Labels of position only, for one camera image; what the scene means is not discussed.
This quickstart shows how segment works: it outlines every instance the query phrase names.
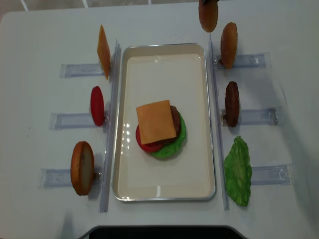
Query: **red tomato slice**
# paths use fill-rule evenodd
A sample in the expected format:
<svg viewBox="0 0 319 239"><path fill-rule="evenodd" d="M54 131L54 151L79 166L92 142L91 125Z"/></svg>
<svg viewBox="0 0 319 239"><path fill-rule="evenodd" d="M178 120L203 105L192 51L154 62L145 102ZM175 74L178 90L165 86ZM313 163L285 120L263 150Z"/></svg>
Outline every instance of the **red tomato slice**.
<svg viewBox="0 0 319 239"><path fill-rule="evenodd" d="M136 141L138 142L139 146L142 150L144 150L147 153L154 153L156 151L159 151L161 148L164 147L163 143L148 143L148 144L142 144L141 143L141 135L140 135L140 128L139 126L136 128L135 132Z"/></svg>
<svg viewBox="0 0 319 239"><path fill-rule="evenodd" d="M101 126L105 121L104 101L100 87L96 86L91 93L91 113L94 124Z"/></svg>

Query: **bottom bun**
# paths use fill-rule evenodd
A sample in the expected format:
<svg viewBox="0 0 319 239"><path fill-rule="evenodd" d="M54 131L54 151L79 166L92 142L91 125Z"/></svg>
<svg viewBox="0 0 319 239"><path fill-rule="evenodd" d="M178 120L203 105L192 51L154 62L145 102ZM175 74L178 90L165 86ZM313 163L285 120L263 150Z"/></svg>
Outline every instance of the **bottom bun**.
<svg viewBox="0 0 319 239"><path fill-rule="evenodd" d="M179 113L179 118L180 118L180 127L181 127L179 136L173 143L166 144L159 151L151 153L151 155L154 156L155 158L165 159L181 151L183 147L182 143L184 139L186 138L186 125L180 113Z"/></svg>
<svg viewBox="0 0 319 239"><path fill-rule="evenodd" d="M72 154L71 183L75 192L80 195L88 195L94 176L94 155L91 146L85 142L78 142Z"/></svg>

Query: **lettuce leaf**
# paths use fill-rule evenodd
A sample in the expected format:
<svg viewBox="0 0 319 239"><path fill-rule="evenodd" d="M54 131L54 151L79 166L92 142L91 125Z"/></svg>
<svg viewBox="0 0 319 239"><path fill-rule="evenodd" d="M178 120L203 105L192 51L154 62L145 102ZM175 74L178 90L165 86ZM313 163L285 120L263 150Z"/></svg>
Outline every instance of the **lettuce leaf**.
<svg viewBox="0 0 319 239"><path fill-rule="evenodd" d="M164 159L174 155L176 152L179 152L181 150L182 143L184 139L186 138L186 125L180 113L179 113L179 118L180 118L180 127L181 127L179 136L173 143L169 143L165 145L163 148L161 148L159 151L151 153L151 155L154 156L155 158Z"/></svg>
<svg viewBox="0 0 319 239"><path fill-rule="evenodd" d="M246 142L238 136L224 161L226 190L230 198L246 207L250 197L252 168Z"/></svg>

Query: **cheese slice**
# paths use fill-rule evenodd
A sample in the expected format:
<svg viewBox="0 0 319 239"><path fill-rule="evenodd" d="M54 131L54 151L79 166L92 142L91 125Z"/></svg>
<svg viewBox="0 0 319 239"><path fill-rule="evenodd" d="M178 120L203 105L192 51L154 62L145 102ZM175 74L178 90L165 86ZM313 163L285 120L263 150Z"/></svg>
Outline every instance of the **cheese slice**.
<svg viewBox="0 0 319 239"><path fill-rule="evenodd" d="M142 144L176 137L169 100L143 105L136 111Z"/></svg>
<svg viewBox="0 0 319 239"><path fill-rule="evenodd" d="M104 75L106 79L108 79L110 75L111 54L109 44L106 39L105 31L102 25L100 27L97 52L104 71Z"/></svg>

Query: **table surface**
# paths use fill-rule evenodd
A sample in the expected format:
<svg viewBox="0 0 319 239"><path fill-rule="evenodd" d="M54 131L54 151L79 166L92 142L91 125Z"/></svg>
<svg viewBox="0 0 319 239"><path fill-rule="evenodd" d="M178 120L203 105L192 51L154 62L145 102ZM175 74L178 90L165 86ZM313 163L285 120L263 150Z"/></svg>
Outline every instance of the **table surface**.
<svg viewBox="0 0 319 239"><path fill-rule="evenodd" d="M209 34L199 24L196 3L6 15L0 24L0 237L78 238L98 226L223 225L247 238L316 238L318 7L316 0L219 2L218 24L211 34L214 50L218 52L223 27L233 21L239 53L271 53L273 75L286 94L292 136L298 136L292 143L302 144L292 162L305 177L296 186L252 187L249 206L243 209L230 200L228 211L223 208L216 141L216 193L209 201L122 203L111 193L109 211L99 213L99 189L79 197L72 188L38 187L40 168L68 168L80 140L92 145L98 164L105 156L106 135L100 128L48 129L51 113L88 112L96 85L110 100L110 85L103 77L60 79L60 64L97 62L100 24L112 51L116 39L122 49L197 42L208 51Z"/></svg>

